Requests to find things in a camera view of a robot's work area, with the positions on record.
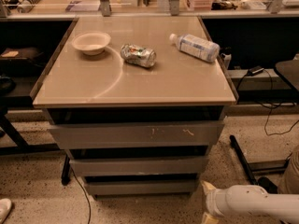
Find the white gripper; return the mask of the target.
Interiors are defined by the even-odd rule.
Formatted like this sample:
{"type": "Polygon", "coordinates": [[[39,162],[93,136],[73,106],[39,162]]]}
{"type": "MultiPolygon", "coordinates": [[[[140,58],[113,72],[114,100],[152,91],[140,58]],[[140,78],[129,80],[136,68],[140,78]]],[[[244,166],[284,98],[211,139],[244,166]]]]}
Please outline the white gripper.
{"type": "Polygon", "coordinates": [[[226,190],[216,189],[211,183],[202,180],[203,189],[206,195],[206,209],[202,216],[201,224],[219,224],[216,217],[224,217],[225,212],[228,210],[226,202],[226,190]]]}

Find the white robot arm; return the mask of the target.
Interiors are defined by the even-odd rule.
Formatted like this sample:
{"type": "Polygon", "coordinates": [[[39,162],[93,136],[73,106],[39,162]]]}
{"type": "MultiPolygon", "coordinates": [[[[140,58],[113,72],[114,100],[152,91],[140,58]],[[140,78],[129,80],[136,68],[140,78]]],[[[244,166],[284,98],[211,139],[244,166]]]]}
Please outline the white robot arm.
{"type": "Polygon", "coordinates": [[[207,216],[270,216],[290,224],[299,224],[299,195],[271,194],[257,185],[233,185],[218,189],[201,182],[206,195],[207,216]]]}

